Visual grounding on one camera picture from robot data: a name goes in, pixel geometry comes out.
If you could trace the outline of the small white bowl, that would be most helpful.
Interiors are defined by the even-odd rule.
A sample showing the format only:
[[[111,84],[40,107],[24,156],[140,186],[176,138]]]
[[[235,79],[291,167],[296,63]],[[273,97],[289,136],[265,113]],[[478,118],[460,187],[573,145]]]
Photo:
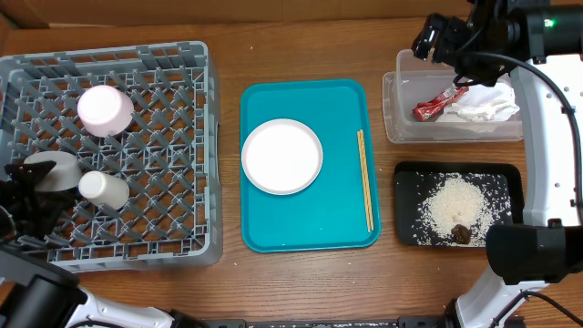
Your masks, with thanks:
[[[126,94],[107,85],[91,87],[77,102],[77,114],[93,136],[115,136],[132,122],[134,105]]]

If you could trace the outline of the white napkin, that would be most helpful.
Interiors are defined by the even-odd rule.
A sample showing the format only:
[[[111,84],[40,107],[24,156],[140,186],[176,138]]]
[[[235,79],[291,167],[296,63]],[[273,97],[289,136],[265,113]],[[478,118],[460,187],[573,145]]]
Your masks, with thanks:
[[[458,100],[445,106],[436,122],[503,122],[518,112],[514,89],[502,78],[493,87],[470,87]]]

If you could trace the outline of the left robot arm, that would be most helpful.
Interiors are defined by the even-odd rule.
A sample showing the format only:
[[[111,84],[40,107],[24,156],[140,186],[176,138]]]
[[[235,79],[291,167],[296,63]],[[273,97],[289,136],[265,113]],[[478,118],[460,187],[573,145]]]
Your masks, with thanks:
[[[63,207],[73,203],[74,197],[67,192],[47,201],[37,197],[36,184],[55,166],[52,160],[4,166],[9,179],[1,182],[1,276],[15,286],[1,301],[1,325],[204,328],[204,322],[175,310],[138,308],[98,298],[79,286],[75,274],[19,250],[14,244],[17,238],[24,232],[47,232]]]

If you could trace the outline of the brown food scrap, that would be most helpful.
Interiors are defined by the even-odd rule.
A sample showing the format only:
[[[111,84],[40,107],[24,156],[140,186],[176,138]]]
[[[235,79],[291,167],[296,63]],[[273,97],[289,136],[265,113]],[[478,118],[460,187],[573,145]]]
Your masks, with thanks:
[[[467,245],[472,239],[471,231],[462,224],[456,224],[453,229],[451,229],[454,235],[455,242],[461,245]]]

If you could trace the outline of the white cup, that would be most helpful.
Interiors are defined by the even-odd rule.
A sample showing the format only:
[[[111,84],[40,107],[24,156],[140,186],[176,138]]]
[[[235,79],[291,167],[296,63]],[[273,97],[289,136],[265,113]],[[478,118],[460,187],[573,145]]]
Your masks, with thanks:
[[[129,198],[129,186],[124,180],[100,171],[83,175],[78,190],[94,205],[107,205],[114,210],[121,209]]]

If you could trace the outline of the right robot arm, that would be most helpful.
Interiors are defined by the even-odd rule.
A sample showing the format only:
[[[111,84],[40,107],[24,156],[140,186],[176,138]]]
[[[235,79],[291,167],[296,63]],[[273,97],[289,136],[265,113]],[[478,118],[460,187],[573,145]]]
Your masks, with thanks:
[[[510,77],[527,158],[523,219],[488,231],[486,270],[433,326],[521,327],[523,302],[582,270],[582,8],[476,1],[467,19],[429,15],[412,51],[467,83]]]

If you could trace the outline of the white rice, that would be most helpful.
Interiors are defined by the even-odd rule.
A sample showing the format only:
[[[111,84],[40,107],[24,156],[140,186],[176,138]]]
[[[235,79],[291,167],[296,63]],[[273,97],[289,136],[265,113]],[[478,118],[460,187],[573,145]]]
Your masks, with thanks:
[[[507,179],[499,174],[416,172],[413,240],[423,246],[480,248],[493,225],[513,221]],[[472,233],[469,244],[455,242],[456,224]]]

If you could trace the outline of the red snack wrapper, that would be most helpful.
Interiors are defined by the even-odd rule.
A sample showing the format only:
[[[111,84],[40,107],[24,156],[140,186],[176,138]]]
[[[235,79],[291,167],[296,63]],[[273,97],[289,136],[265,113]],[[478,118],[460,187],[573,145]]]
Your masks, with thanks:
[[[427,121],[440,114],[446,106],[455,103],[463,96],[469,87],[452,85],[428,102],[420,102],[412,109],[412,113],[419,121]]]

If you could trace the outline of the large white plate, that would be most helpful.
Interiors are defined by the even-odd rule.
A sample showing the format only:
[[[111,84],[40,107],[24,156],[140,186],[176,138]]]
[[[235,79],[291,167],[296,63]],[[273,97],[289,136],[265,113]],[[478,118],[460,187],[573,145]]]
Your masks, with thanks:
[[[286,196],[308,188],[323,165],[322,143],[300,121],[277,118],[256,127],[246,137],[241,165],[259,190]]]

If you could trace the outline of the grey saucer bowl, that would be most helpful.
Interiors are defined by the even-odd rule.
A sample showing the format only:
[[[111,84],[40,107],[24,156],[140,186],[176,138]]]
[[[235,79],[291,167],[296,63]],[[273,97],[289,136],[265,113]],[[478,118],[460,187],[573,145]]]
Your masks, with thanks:
[[[43,151],[30,155],[25,164],[54,161],[56,165],[35,186],[36,191],[53,192],[76,188],[83,176],[77,158],[65,151]]]

